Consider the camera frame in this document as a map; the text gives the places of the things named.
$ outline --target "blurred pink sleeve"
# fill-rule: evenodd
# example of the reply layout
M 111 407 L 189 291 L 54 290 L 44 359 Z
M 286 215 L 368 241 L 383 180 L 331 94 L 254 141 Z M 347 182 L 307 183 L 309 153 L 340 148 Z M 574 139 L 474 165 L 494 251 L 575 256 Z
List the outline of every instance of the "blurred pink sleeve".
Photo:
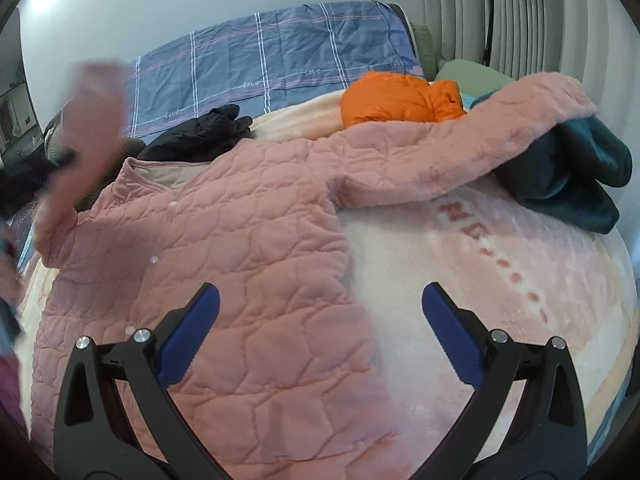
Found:
M 18 430 L 28 438 L 27 425 L 20 409 L 20 363 L 15 355 L 0 356 L 0 402 Z

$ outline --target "dark green garment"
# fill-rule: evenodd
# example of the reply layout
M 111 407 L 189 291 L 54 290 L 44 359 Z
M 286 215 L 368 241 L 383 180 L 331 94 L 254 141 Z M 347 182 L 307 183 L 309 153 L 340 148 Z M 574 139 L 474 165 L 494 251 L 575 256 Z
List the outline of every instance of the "dark green garment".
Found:
M 599 182 L 626 186 L 631 171 L 628 147 L 592 116 L 558 124 L 494 174 L 520 205 L 606 234 L 620 213 Z

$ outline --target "person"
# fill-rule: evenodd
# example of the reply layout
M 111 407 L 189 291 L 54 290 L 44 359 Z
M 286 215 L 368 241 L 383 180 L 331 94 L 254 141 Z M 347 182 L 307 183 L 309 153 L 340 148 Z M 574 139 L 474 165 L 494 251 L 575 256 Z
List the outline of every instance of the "person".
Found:
M 85 64 L 79 67 L 72 97 L 65 105 L 64 144 L 76 152 L 74 163 L 50 176 L 36 218 L 35 244 L 50 239 L 61 222 L 75 221 L 74 205 L 100 182 L 122 150 L 125 97 L 123 70 L 117 64 Z M 0 226 L 2 240 L 10 240 L 9 229 Z M 0 298 L 10 305 L 22 300 L 22 286 L 11 251 L 0 251 Z M 20 410 L 20 363 L 11 349 L 0 352 L 0 404 L 27 435 Z

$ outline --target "metal screw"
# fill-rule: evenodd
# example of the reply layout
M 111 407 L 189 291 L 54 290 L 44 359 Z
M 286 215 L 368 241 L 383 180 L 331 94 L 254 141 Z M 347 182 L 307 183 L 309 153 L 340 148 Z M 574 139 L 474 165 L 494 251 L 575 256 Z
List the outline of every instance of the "metal screw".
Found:
M 151 332 L 146 328 L 141 328 L 140 330 L 136 330 L 136 333 L 133 335 L 133 341 L 136 343 L 146 343 L 149 341 L 151 337 Z
M 504 330 L 491 330 L 491 339 L 496 343 L 506 343 L 509 340 L 509 336 Z
M 557 350 L 564 350 L 566 348 L 566 342 L 556 335 L 551 338 L 551 346 Z
M 83 335 L 82 337 L 79 337 L 78 340 L 76 341 L 76 348 L 80 350 L 84 350 L 89 346 L 90 342 L 91 340 L 87 336 Z

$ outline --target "bed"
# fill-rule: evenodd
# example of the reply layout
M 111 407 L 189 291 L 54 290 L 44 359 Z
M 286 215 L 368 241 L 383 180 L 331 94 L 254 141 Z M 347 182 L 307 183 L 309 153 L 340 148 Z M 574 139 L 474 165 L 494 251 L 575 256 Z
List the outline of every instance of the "bed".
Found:
M 401 10 L 381 2 L 292 7 L 192 32 L 131 64 L 126 134 L 149 142 L 228 102 L 258 125 L 284 108 L 304 118 L 309 112 L 297 105 L 344 90 L 368 70 L 422 75 L 413 38 Z M 463 96 L 466 104 L 472 99 Z M 335 117 L 336 102 L 323 112 Z M 346 285 L 378 333 L 375 364 L 416 466 L 471 394 L 422 318 L 420 294 L 432 281 L 518 340 L 567 339 L 594 456 L 626 389 L 640 326 L 631 263 L 616 230 L 590 235 L 529 212 L 490 176 L 433 202 L 338 214 L 353 255 Z M 36 330 L 56 271 L 36 255 L 25 273 L 26 336 L 17 352 L 23 392 L 30 392 Z M 519 393 L 514 388 L 482 456 L 499 448 Z M 30 420 L 28 394 L 23 409 Z

